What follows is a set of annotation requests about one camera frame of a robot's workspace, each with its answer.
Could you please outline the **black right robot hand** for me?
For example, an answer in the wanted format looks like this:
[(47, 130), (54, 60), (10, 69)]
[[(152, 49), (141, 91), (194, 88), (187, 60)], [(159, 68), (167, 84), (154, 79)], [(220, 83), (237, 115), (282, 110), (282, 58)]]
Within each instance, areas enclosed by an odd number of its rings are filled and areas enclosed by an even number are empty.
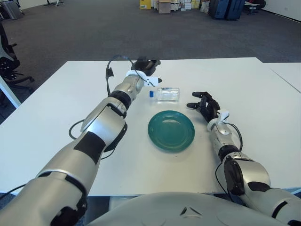
[(200, 98), (200, 101), (197, 103), (187, 103), (186, 106), (188, 108), (200, 113), (207, 123), (212, 119), (218, 118), (217, 112), (220, 110), (220, 106), (208, 92), (193, 92), (192, 95)]

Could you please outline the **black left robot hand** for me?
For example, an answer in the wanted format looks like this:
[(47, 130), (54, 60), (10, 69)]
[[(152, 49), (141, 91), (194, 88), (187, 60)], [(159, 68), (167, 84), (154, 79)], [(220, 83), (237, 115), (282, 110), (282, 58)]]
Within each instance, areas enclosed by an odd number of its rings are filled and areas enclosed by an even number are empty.
[(148, 59), (147, 57), (140, 57), (131, 66), (131, 71), (139, 75), (144, 81), (145, 86), (157, 86), (162, 82), (161, 78), (152, 77), (156, 67), (161, 65), (161, 61), (158, 59)]

